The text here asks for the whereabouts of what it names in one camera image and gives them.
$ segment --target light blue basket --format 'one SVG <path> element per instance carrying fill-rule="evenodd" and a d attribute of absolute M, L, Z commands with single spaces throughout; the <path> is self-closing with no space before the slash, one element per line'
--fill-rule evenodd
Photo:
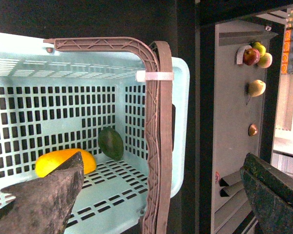
<path fill-rule="evenodd" d="M 85 175 L 65 233 L 121 233 L 138 223 L 146 206 L 145 83 L 135 80 L 144 65 L 131 53 L 50 54 L 45 47 L 42 39 L 0 33 L 0 189 L 37 178 L 38 156 L 82 148 L 94 155 L 98 167 Z M 183 182 L 189 86 L 186 63 L 172 58 L 172 65 L 171 197 Z M 124 140 L 122 161 L 111 160 L 98 147 L 98 132 L 106 126 L 115 127 Z M 13 199 L 0 193 L 0 208 Z"/>

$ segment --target green fruit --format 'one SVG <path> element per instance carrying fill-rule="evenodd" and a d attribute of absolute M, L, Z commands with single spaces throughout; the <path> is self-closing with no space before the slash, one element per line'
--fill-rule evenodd
<path fill-rule="evenodd" d="M 124 155 L 124 142 L 121 135 L 111 127 L 100 131 L 98 145 L 102 152 L 113 160 L 120 160 Z"/>
<path fill-rule="evenodd" d="M 259 51 L 260 57 L 263 57 L 266 53 L 266 47 L 259 41 L 252 42 L 251 47 Z"/>

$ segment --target avocado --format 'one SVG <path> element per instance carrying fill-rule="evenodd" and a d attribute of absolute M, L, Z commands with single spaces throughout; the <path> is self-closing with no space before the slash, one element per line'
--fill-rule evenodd
<path fill-rule="evenodd" d="M 111 127 L 103 128 L 99 132 L 98 145 L 106 156 L 115 161 L 121 160 L 124 155 L 124 142 L 122 137 Z"/>

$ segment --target red apple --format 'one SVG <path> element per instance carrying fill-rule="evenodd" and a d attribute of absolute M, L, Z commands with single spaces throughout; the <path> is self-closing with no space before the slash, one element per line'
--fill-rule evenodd
<path fill-rule="evenodd" d="M 251 48 L 244 51 L 243 62 L 246 65 L 248 66 L 254 65 L 258 63 L 259 59 L 260 59 L 260 53 L 257 49 Z"/>

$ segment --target brown basket handle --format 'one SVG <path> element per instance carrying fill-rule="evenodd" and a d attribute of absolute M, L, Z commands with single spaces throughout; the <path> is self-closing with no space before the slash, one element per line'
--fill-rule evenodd
<path fill-rule="evenodd" d="M 45 39 L 61 52 L 131 52 L 144 63 L 146 72 L 172 72 L 171 51 L 164 41 L 150 48 L 128 37 Z M 146 81 L 146 126 L 148 144 L 147 210 L 141 218 L 143 234 L 165 234 L 172 172 L 172 81 Z"/>
<path fill-rule="evenodd" d="M 159 71 L 172 72 L 169 45 L 155 41 L 150 47 L 158 57 Z M 172 81 L 147 81 L 146 86 L 149 192 L 142 231 L 143 234 L 165 234 L 172 176 Z"/>

